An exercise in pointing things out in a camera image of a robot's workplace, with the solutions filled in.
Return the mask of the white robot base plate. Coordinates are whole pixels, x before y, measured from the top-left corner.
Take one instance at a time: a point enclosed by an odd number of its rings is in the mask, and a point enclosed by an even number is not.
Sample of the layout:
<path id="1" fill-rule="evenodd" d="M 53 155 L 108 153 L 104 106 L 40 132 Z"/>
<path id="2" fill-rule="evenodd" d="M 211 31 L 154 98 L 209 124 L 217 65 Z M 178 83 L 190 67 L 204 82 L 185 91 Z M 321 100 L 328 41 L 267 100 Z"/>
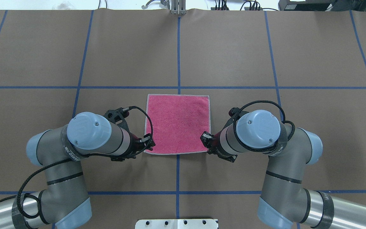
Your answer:
<path id="1" fill-rule="evenodd" d="M 135 229 L 219 229 L 217 219 L 146 219 L 138 220 Z"/>

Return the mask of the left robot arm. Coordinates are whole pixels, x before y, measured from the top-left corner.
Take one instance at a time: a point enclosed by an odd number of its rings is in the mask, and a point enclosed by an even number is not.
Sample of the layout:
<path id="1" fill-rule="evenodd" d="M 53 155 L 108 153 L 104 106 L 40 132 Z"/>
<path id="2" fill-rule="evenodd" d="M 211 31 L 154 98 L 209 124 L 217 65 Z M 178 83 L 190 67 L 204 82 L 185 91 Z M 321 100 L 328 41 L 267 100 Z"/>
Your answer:
<path id="1" fill-rule="evenodd" d="M 81 161 L 105 157 L 122 162 L 155 146 L 153 125 L 142 138 L 128 129 L 125 118 L 135 106 L 84 112 L 68 124 L 29 139 L 26 154 L 40 168 L 29 175 L 15 195 L 0 200 L 0 229 L 75 229 L 92 217 L 91 199 Z"/>

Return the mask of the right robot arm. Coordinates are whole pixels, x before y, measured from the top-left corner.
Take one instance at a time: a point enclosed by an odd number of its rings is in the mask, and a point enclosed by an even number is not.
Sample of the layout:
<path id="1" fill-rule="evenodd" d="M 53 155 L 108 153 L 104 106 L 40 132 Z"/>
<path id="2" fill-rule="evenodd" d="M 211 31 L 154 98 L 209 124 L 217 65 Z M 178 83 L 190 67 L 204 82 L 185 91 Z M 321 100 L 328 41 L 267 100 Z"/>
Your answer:
<path id="1" fill-rule="evenodd" d="M 241 153 L 260 152 L 268 165 L 259 198 L 260 221 L 275 229 L 294 223 L 312 229 L 366 229 L 366 206 L 302 187 L 304 170 L 322 155 L 316 134 L 294 128 L 269 111 L 233 108 L 224 128 L 200 139 L 207 153 L 234 162 Z"/>

